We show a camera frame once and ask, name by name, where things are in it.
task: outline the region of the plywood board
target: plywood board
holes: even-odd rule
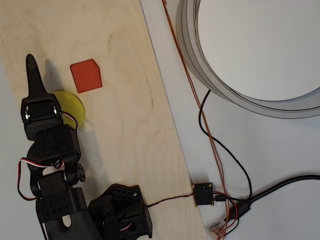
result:
[[[71,92],[84,105],[78,138],[87,201],[114,183],[138,184],[147,204],[191,192],[139,0],[0,0],[0,58],[17,109],[28,95],[27,54],[48,92]],[[78,94],[70,65],[88,59],[103,87]],[[155,240],[206,238],[192,197],[150,213]]]

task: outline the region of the black cable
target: black cable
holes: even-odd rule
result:
[[[200,107],[200,111],[199,111],[199,116],[198,116],[200,128],[201,128],[202,132],[203,132],[205,135],[207,135],[208,137],[209,137],[209,134],[208,134],[208,133],[206,132],[206,130],[204,130],[204,128],[202,127],[201,115],[202,115],[202,111],[203,111],[205,102],[206,102],[206,100],[207,100],[210,92],[211,92],[211,90],[209,90],[209,91],[206,93],[206,95],[205,95],[205,97],[204,97],[204,99],[203,99],[203,101],[202,101],[202,104],[201,104],[201,107]],[[218,139],[216,139],[216,138],[213,137],[213,136],[211,136],[211,137],[212,137],[212,139],[213,139],[214,141],[216,141],[221,147],[223,147],[224,150],[226,150],[226,151],[230,154],[230,156],[235,160],[235,162],[236,162],[236,163],[239,165],[239,167],[243,170],[243,172],[244,172],[244,174],[245,174],[245,176],[246,176],[246,178],[247,178],[247,180],[248,180],[249,189],[250,189],[249,197],[248,197],[246,200],[250,199],[250,198],[252,197],[252,184],[251,184],[251,180],[250,180],[250,177],[249,177],[247,171],[246,171],[245,168],[241,165],[241,163],[236,159],[236,157],[232,154],[232,152],[231,152],[225,145],[222,144],[222,142],[220,142]],[[236,201],[245,200],[245,199],[231,198],[231,197],[230,197],[230,199],[236,200]]]
[[[232,230],[229,231],[229,232],[227,232],[225,235],[227,236],[228,234],[230,234],[230,233],[232,233],[234,230],[236,230],[236,228],[239,226],[239,222],[240,222],[240,220],[238,219],[238,222],[236,223],[235,227],[232,228]]]
[[[274,192],[275,190],[278,190],[279,188],[282,188],[285,185],[298,182],[298,181],[303,181],[303,180],[320,180],[320,175],[301,175],[301,176],[295,176],[291,177],[289,179],[286,179],[284,181],[279,182],[278,184],[268,188],[267,190],[264,190],[257,195],[253,196],[250,198],[250,204],[254,203],[255,201],[263,198],[264,196]]]
[[[161,201],[158,201],[158,202],[156,202],[156,203],[153,203],[153,204],[151,204],[151,205],[148,205],[147,207],[148,207],[148,208],[151,208],[151,207],[153,207],[153,206],[155,206],[155,205],[157,205],[157,204],[159,204],[159,203],[162,203],[162,202],[164,202],[164,201],[167,201],[167,200],[178,199],[178,198],[188,198],[188,197],[192,196],[193,194],[194,194],[194,193],[190,193],[190,195],[186,195],[186,196],[174,196],[174,197],[169,197],[169,198],[163,199],[163,200],[161,200]]]

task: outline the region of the black power cable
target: black power cable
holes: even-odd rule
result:
[[[303,180],[320,180],[320,175],[301,175],[301,176],[295,176],[295,177],[288,178],[288,179],[281,181],[281,182],[277,183],[276,185],[268,188],[267,190],[264,190],[264,191],[258,193],[257,195],[254,195],[253,197],[251,197],[250,204],[252,204],[255,201],[263,198],[264,196],[282,188],[285,185],[288,185],[288,184],[291,184],[294,182],[298,182],[298,181],[303,181]]]
[[[205,135],[207,135],[208,137],[209,137],[209,134],[208,134],[208,133],[206,132],[206,130],[204,130],[204,128],[202,127],[201,115],[202,115],[202,111],[203,111],[205,102],[206,102],[206,100],[207,100],[210,92],[211,92],[211,90],[209,90],[209,91],[206,93],[206,95],[205,95],[205,97],[204,97],[204,99],[203,99],[203,101],[202,101],[202,104],[201,104],[201,107],[200,107],[200,111],[199,111],[199,116],[198,116],[200,128],[201,128],[202,132],[203,132]],[[236,157],[232,154],[232,152],[231,152],[225,145],[222,144],[222,142],[220,142],[218,139],[216,139],[216,138],[213,137],[213,136],[211,136],[211,137],[212,137],[212,139],[213,139],[214,141],[216,141],[221,147],[223,147],[224,150],[226,150],[226,151],[230,154],[230,156],[235,160],[235,162],[236,162],[236,163],[239,165],[239,167],[243,170],[243,172],[244,172],[244,174],[245,174],[245,176],[246,176],[246,178],[247,178],[247,180],[248,180],[249,189],[250,189],[249,197],[247,198],[247,200],[250,199],[251,196],[252,196],[252,184],[251,184],[251,180],[250,180],[250,177],[249,177],[247,171],[246,171],[245,168],[242,166],[242,164],[236,159]],[[229,199],[236,200],[236,201],[241,201],[241,200],[243,200],[243,199],[234,198],[234,197],[232,197],[232,198],[230,197]]]

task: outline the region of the orange wire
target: orange wire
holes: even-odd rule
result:
[[[177,38],[176,38],[176,35],[175,35],[175,31],[174,31],[174,28],[172,26],[172,22],[171,22],[171,19],[170,19],[168,10],[167,10],[167,6],[166,6],[167,3],[166,3],[165,0],[162,0],[162,4],[163,4],[163,8],[164,8],[164,11],[165,11],[165,14],[166,14],[166,18],[167,18],[168,24],[170,26],[170,30],[171,30],[171,33],[172,33],[172,36],[173,36],[173,39],[174,39],[175,46],[176,46],[176,48],[178,50],[178,53],[180,55],[181,62],[183,64],[184,71],[185,71],[186,76],[188,78],[188,81],[189,81],[193,96],[195,98],[195,101],[196,101],[198,107],[200,108],[201,107],[201,103],[199,101],[195,86],[194,86],[193,81],[192,81],[192,79],[190,77],[190,74],[189,74],[189,71],[187,69],[184,57],[183,57],[181,49],[179,47],[179,44],[178,44],[178,41],[177,41]],[[204,111],[202,111],[201,114],[202,114],[203,122],[205,124],[205,128],[206,128],[206,130],[208,132],[208,135],[209,135],[210,145],[211,145],[211,148],[212,148],[212,151],[213,151],[214,159],[215,159],[217,167],[218,167],[218,171],[219,171],[219,175],[220,175],[220,179],[221,179],[221,183],[222,183],[222,187],[223,187],[223,192],[224,192],[224,194],[227,194],[226,181],[225,181],[225,171],[224,171],[224,168],[223,168],[223,164],[222,164],[222,161],[220,159],[220,156],[219,156],[219,153],[217,151],[217,148],[215,146],[215,143],[214,143],[214,141],[212,139],[212,135],[211,135],[211,132],[210,132],[210,129],[209,129],[209,126],[208,126]],[[230,206],[229,202],[227,203],[227,201],[226,201],[225,202],[226,220],[229,219],[229,206]]]
[[[214,192],[215,194],[224,195],[224,196],[230,198],[230,196],[229,196],[228,194],[225,194],[225,193],[223,193],[223,192],[220,192],[220,191],[213,191],[213,192]],[[235,208],[235,218],[234,218],[233,223],[232,223],[230,226],[226,227],[225,230],[227,230],[227,229],[230,228],[232,225],[234,225],[234,224],[236,223],[236,221],[237,221],[237,218],[238,218],[238,208],[237,208],[236,202],[235,202],[233,199],[229,199],[229,201],[231,201],[231,202],[234,204],[234,208]]]

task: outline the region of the white table surface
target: white table surface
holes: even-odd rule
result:
[[[175,14],[176,1],[168,2]],[[166,93],[194,183],[221,186],[207,137],[198,126],[198,107],[176,51],[161,0],[141,0]],[[17,105],[0,63],[0,235],[6,240],[42,240],[34,202],[22,201],[16,190],[16,164],[30,145]],[[194,81],[199,96],[207,89]],[[298,120],[261,116],[211,94],[204,108],[211,132],[243,163],[253,191],[299,173],[320,173],[320,117]],[[231,157],[218,148],[231,195],[248,193],[247,180]],[[288,185],[252,205],[230,240],[319,239],[320,182]],[[222,217],[224,206],[199,207],[208,228]]]
[[[179,0],[166,0],[176,22]],[[176,129],[193,183],[211,181],[221,187],[208,138],[198,125],[198,106],[176,50],[161,0],[141,0]],[[194,79],[201,99],[207,88]],[[211,93],[204,111],[211,133],[247,170],[253,191],[297,174],[320,174],[320,117],[277,119],[249,112]],[[246,176],[221,147],[227,186],[233,196],[249,193]],[[230,240],[319,239],[320,182],[296,182],[255,202]],[[209,228],[220,221],[224,205],[200,206]]]

